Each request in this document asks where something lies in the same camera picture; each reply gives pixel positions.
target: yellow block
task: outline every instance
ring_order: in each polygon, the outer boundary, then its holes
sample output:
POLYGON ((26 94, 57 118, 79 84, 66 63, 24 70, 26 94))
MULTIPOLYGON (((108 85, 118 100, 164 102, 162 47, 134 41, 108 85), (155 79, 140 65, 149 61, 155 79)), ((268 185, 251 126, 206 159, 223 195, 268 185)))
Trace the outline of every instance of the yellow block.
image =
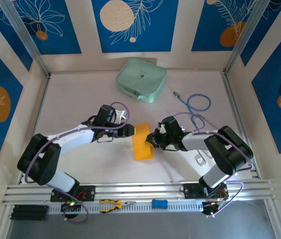
POLYGON ((135 134, 133 138, 133 150, 135 160, 144 160, 154 158, 152 146, 146 143, 146 137, 150 134, 149 123, 140 123, 135 125, 135 134))

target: white floor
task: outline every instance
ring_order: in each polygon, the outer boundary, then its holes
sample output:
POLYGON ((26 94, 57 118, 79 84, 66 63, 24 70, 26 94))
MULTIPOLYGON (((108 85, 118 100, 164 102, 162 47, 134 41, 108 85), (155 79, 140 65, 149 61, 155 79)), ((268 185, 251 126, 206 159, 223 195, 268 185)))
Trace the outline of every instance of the white floor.
MULTIPOLYGON (((151 104, 136 101, 116 89, 116 71, 56 74, 52 75, 44 104, 38 120, 36 133, 56 134, 74 128, 92 115, 97 114, 103 104, 114 101, 126 104, 131 112, 131 124, 149 122, 151 131, 167 116, 186 112, 187 108, 174 91, 186 101, 194 93, 206 94, 212 104, 208 111, 201 113, 213 125, 237 126, 230 108, 220 72, 169 70, 166 85, 151 104)), ((191 104, 204 108, 208 102, 196 97, 191 104)), ((177 117, 186 131, 193 130, 189 115, 177 117)), ((206 130, 214 128, 207 125, 206 130)), ((170 182, 196 181, 213 165, 213 159, 205 157, 207 165, 197 164, 197 151, 165 152, 154 149, 154 159, 135 161, 132 138, 115 139, 111 143, 83 145, 60 157, 58 169, 72 175, 81 183, 119 182, 170 182)), ((250 172, 241 172, 239 179, 251 179, 250 172)))

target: metal corner post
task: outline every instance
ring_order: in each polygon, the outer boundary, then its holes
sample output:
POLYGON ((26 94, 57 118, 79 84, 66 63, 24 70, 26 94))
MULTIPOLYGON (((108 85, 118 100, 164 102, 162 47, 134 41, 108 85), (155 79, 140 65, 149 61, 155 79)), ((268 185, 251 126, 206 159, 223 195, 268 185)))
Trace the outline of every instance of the metal corner post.
POLYGON ((240 37, 237 40, 234 49, 232 50, 232 54, 226 64, 224 69, 225 74, 228 74, 234 64, 237 62, 237 59, 241 55, 242 51, 245 49, 252 33, 254 32, 255 28, 257 27, 258 22, 260 21, 263 13, 265 12, 270 0, 255 0, 257 1, 254 10, 251 12, 246 26, 244 27, 243 31, 240 34, 240 37))
POLYGON ((37 49, 32 37, 30 36, 29 32, 27 31, 25 25, 19 14, 17 13, 13 3, 10 0, 0 0, 0 7, 4 14, 6 15, 7 19, 11 23, 12 27, 14 28, 15 32, 19 36, 20 40, 22 41, 23 45, 29 52, 32 59, 37 63, 41 72, 46 76, 49 77, 49 71, 46 65, 43 62, 41 54, 37 49))

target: pliers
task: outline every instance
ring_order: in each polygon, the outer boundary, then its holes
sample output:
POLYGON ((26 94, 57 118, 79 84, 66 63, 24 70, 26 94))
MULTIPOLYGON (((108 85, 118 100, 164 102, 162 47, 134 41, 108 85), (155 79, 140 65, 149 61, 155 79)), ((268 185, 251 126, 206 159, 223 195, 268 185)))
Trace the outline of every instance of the pliers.
POLYGON ((123 206, 127 206, 133 203, 136 203, 134 201, 121 201, 121 200, 110 200, 110 199, 103 199, 100 200, 100 203, 114 203, 116 204, 115 206, 111 207, 110 209, 107 210, 100 210, 100 213, 109 213, 115 209, 121 209, 123 206))

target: leaf illustration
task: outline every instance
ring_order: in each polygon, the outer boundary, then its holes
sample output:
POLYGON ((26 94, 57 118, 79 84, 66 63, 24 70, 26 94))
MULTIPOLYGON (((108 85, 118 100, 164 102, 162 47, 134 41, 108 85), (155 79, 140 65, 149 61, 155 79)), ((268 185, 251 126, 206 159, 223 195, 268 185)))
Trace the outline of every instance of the leaf illustration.
POLYGON ((116 31, 116 32, 114 32, 110 36, 110 38, 115 37, 114 40, 112 41, 111 45, 113 45, 114 43, 116 43, 119 40, 121 40, 125 35, 126 35, 126 30, 125 31, 116 31))
POLYGON ((156 0, 143 0, 142 2, 146 6, 147 12, 153 12, 162 5, 164 0, 160 0, 160 2, 156 6, 154 6, 154 4, 153 4, 153 2, 156 2, 156 0))
POLYGON ((220 16, 224 18, 229 26, 239 21, 240 11, 235 0, 218 0, 215 5, 218 7, 220 16))
POLYGON ((46 22, 45 24, 46 24, 46 29, 49 32, 58 34, 59 36, 63 36, 63 31, 57 24, 52 23, 52 22, 46 22))
POLYGON ((37 1, 35 1, 35 6, 38 9, 38 12, 43 15, 46 11, 49 11, 51 8, 51 4, 49 0, 41 0, 39 1, 39 5, 37 4, 37 1))
POLYGON ((61 23, 64 21, 65 15, 58 13, 57 11, 46 11, 45 15, 42 17, 42 21, 53 22, 53 23, 61 23))
POLYGON ((27 0, 17 0, 19 8, 33 19, 39 19, 39 11, 35 4, 27 0))

